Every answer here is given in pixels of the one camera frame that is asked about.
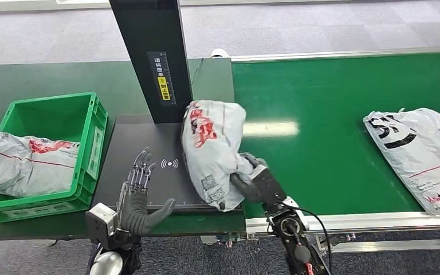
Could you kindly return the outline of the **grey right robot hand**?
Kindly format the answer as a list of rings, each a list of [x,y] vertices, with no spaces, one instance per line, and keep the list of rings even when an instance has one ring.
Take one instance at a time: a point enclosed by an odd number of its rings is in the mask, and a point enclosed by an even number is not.
[[[269,168],[267,162],[262,159],[252,155],[249,152],[240,153],[240,155],[246,159],[250,165],[257,169],[261,166],[260,170]],[[240,176],[237,173],[230,175],[230,183],[236,187],[236,189],[242,194],[242,196],[251,203],[261,203],[262,196],[260,190],[252,183],[250,176]]]

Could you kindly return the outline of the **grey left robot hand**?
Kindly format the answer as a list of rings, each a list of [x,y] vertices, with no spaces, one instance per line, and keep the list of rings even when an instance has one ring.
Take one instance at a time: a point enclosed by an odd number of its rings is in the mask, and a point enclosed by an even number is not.
[[[150,163],[151,158],[148,147],[136,156],[123,183],[118,203],[120,228],[135,235],[149,233],[172,214],[176,204],[175,199],[169,198],[160,209],[148,212],[148,182],[156,166],[156,163]]]

